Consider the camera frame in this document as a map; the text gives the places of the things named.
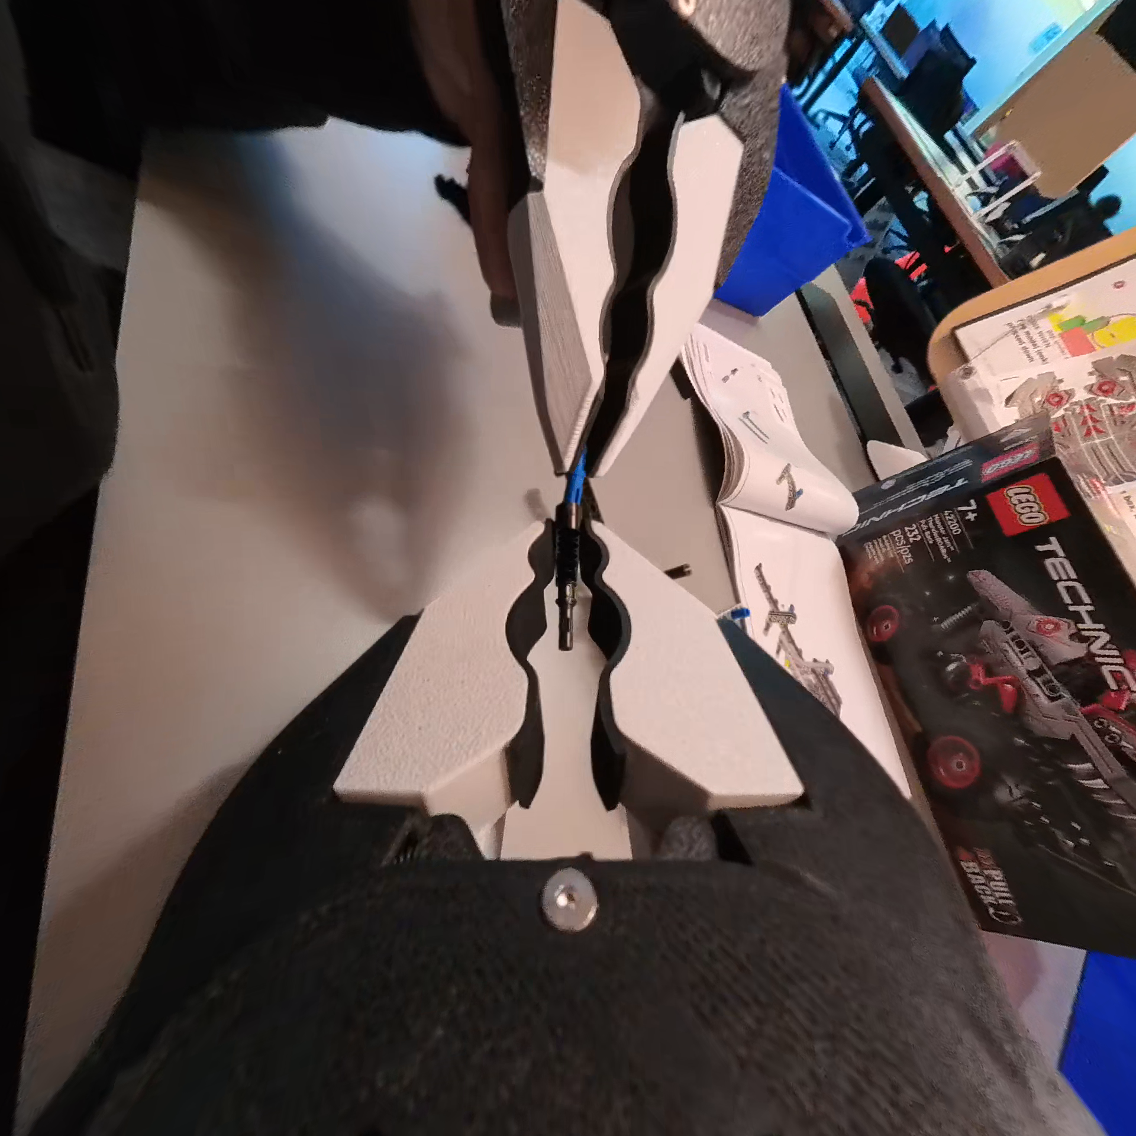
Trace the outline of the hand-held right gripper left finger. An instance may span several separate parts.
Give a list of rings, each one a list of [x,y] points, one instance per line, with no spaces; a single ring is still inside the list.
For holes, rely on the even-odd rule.
[[[334,790],[424,814],[532,805],[546,733],[547,526],[486,553],[420,614]]]

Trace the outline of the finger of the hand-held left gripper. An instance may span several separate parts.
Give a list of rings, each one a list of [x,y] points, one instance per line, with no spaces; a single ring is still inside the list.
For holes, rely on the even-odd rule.
[[[588,448],[603,476],[661,386],[660,365],[634,377],[627,425],[589,442],[617,294],[614,206],[643,146],[643,98],[611,22],[588,3],[509,3],[508,62],[521,191],[508,243],[536,414],[556,475]]]
[[[664,217],[634,223],[637,238],[660,247],[660,263],[628,283],[612,315],[603,398],[587,441],[592,479],[613,468],[712,298],[742,157],[742,143],[721,119],[676,127]]]

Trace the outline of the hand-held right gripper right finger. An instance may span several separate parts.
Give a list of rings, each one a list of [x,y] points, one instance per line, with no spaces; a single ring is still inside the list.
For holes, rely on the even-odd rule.
[[[603,659],[592,776],[608,811],[775,808],[801,779],[714,611],[603,524],[586,526],[587,630]]]

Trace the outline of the black holed beam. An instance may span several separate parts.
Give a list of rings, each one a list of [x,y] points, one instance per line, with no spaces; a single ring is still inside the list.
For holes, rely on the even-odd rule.
[[[553,526],[554,583],[557,608],[557,649],[575,643],[575,609],[580,580],[581,505],[566,499],[557,505]]]

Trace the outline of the white instruction booklet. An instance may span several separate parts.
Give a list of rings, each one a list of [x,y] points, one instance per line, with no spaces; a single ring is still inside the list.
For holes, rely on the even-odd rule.
[[[717,520],[743,625],[911,798],[835,540],[853,495],[807,448],[773,366],[702,324],[680,363],[723,454]]]

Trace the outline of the wooden office desk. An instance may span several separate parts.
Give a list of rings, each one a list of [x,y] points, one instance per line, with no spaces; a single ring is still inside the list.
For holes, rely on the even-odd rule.
[[[867,79],[861,85],[859,95],[890,132],[895,145],[912,166],[916,180],[936,204],[958,244],[967,250],[988,286],[998,288],[1009,283],[1012,279],[999,262],[995,235],[973,211],[969,199],[961,192],[962,185],[954,182],[960,171],[948,153],[876,77]]]

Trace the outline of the grey desk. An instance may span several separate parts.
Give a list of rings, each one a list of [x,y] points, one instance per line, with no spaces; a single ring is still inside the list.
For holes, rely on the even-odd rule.
[[[530,809],[336,795],[421,612],[561,490],[435,160],[151,146],[18,1133],[1099,1134],[923,819],[740,632],[800,803],[602,857],[586,638],[530,655]]]

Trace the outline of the person's left hand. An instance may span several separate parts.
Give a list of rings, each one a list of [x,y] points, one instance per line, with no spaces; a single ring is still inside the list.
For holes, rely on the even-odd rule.
[[[508,244],[510,151],[501,86],[473,2],[412,2],[411,36],[441,117],[470,150],[466,195],[478,266],[495,318],[517,313]]]

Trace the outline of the blue bin with white label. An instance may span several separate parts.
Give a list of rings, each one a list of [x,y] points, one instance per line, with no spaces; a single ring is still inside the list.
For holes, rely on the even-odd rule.
[[[714,299],[749,317],[767,315],[870,242],[859,210],[783,85],[764,199]]]

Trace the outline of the black red office chair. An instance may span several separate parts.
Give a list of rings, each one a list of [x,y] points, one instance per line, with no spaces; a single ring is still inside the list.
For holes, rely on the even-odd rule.
[[[873,345],[886,352],[893,365],[910,364],[929,386],[929,348],[936,324],[906,268],[886,257],[871,257],[850,300]]]

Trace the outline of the black flat panel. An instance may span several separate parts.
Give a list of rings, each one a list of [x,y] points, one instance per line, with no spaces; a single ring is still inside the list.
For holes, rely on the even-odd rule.
[[[796,296],[859,440],[925,459],[927,449],[841,277],[831,268],[805,283]]]

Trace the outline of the black toy truck box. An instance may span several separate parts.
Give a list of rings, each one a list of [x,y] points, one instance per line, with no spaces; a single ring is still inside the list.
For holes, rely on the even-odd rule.
[[[1048,419],[856,501],[853,610],[980,926],[1132,959],[1134,580]]]

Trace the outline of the white folded paper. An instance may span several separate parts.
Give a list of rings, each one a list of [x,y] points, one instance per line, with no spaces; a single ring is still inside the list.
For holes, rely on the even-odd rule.
[[[887,482],[929,462],[928,455],[877,440],[865,444],[865,457],[878,483]]]

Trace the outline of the brown cardboard panel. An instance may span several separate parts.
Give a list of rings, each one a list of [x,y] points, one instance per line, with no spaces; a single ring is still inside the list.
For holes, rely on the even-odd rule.
[[[1013,144],[1037,190],[1076,191],[1135,135],[1135,4],[1089,3],[968,132]]]

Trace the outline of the wooden instruction board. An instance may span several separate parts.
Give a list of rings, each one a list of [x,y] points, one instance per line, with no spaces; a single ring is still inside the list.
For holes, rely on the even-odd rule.
[[[1131,403],[1134,357],[1134,230],[964,302],[927,353],[966,443],[1092,396]]]

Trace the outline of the clear plastic bag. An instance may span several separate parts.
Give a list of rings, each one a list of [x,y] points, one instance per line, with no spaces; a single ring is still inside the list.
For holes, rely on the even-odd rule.
[[[969,442],[1048,419],[1056,453],[1078,486],[1134,530],[1134,348],[1001,372],[972,363],[944,377],[940,391]]]

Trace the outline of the person's black jacket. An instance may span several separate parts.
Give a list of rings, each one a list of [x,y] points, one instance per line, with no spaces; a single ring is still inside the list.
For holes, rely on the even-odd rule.
[[[50,224],[35,107],[138,160],[149,3],[2,3],[2,877],[47,856],[97,492],[117,438],[108,277]]]

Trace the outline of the blue plastic bin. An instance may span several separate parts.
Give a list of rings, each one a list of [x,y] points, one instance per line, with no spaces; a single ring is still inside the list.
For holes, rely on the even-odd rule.
[[[1086,954],[1059,1071],[1105,1134],[1135,1134],[1134,959]]]

